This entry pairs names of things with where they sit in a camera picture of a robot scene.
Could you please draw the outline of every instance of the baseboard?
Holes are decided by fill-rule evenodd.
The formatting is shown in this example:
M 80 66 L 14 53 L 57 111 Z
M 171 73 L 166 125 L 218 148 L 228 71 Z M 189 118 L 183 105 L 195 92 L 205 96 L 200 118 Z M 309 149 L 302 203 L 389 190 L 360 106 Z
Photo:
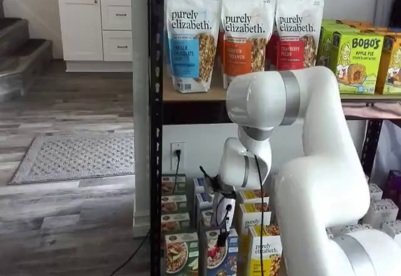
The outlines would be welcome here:
M 65 61 L 67 72 L 132 72 L 131 61 Z
M 150 229 L 149 211 L 135 212 L 133 215 L 132 233 L 134 237 L 144 237 Z

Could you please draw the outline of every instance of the electrical outlet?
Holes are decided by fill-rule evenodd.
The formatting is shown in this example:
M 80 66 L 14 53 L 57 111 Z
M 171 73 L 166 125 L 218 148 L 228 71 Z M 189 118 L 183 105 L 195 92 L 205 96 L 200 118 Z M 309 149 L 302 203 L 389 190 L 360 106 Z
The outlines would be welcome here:
M 181 150 L 180 166 L 178 172 L 185 171 L 185 143 L 171 143 L 171 171 L 175 173 L 177 169 L 177 156 L 174 154 L 176 150 Z

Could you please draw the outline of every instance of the black shelf post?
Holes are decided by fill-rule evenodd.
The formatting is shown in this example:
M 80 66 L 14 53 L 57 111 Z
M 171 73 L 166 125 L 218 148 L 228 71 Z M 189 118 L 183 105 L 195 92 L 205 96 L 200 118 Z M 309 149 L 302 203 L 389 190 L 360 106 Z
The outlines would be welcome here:
M 164 0 L 148 0 L 150 122 L 150 252 L 151 276 L 160 276 L 160 219 L 163 133 Z

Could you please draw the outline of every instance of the white cabinet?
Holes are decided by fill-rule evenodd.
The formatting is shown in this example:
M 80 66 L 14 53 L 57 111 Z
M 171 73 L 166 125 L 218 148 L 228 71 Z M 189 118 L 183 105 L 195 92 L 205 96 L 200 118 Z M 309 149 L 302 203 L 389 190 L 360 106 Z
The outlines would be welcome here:
M 102 0 L 103 30 L 131 30 L 131 0 Z
M 103 31 L 105 61 L 132 61 L 132 32 Z
M 100 0 L 58 0 L 65 60 L 103 60 Z

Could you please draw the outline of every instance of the cabinet drawer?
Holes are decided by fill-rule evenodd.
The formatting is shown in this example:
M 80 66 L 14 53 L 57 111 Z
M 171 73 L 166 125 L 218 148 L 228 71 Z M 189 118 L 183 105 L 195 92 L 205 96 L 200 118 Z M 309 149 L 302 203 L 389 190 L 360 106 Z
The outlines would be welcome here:
M 103 30 L 131 30 L 131 0 L 102 0 Z
M 132 32 L 103 31 L 105 61 L 132 61 Z

